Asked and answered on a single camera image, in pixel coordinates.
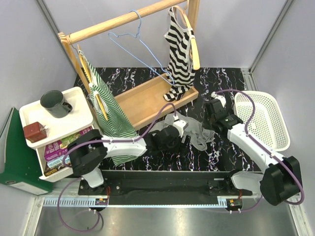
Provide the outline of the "grey tank top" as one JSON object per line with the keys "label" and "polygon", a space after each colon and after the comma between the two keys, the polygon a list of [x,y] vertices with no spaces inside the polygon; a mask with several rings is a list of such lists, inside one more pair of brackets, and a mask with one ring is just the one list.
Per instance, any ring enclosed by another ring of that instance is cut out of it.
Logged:
{"label": "grey tank top", "polygon": [[[185,120],[188,123],[188,126],[184,129],[182,142],[184,142],[186,136],[190,136],[190,144],[192,146],[199,151],[207,150],[207,144],[214,139],[214,130],[205,129],[202,126],[202,123],[194,118],[183,116],[180,113],[177,113],[177,116],[179,119]],[[172,125],[173,122],[173,114],[167,114],[164,120],[155,123],[155,125],[151,128],[151,131],[161,131],[168,125]]]}

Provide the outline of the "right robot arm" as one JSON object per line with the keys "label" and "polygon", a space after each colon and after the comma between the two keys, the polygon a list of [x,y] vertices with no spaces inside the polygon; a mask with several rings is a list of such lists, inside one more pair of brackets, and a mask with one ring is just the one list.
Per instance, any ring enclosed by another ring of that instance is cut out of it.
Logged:
{"label": "right robot arm", "polygon": [[247,130],[239,117],[229,114],[218,99],[204,104],[203,124],[237,145],[261,170],[259,174],[248,171],[231,173],[230,179],[223,183],[227,194],[249,190],[261,194],[273,206],[300,194],[300,202],[303,202],[305,193],[297,158],[285,157],[262,143]]}

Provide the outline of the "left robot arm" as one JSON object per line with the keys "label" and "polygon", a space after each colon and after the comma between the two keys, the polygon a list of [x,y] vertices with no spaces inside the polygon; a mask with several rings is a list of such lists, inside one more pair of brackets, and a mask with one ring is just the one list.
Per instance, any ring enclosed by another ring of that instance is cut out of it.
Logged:
{"label": "left robot arm", "polygon": [[98,167],[103,159],[178,150],[187,126],[186,121],[178,119],[161,131],[134,138],[109,137],[93,129],[70,143],[64,156],[70,158],[73,175],[81,177],[93,193],[100,195],[106,190],[106,182]]}

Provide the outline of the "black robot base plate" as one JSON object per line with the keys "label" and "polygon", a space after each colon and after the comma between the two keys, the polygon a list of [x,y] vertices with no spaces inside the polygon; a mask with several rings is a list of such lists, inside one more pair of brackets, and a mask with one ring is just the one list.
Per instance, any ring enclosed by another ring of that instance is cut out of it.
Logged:
{"label": "black robot base plate", "polygon": [[229,172],[103,170],[104,184],[91,188],[80,181],[81,196],[109,194],[111,206],[210,207],[220,199],[252,196],[228,179]]}

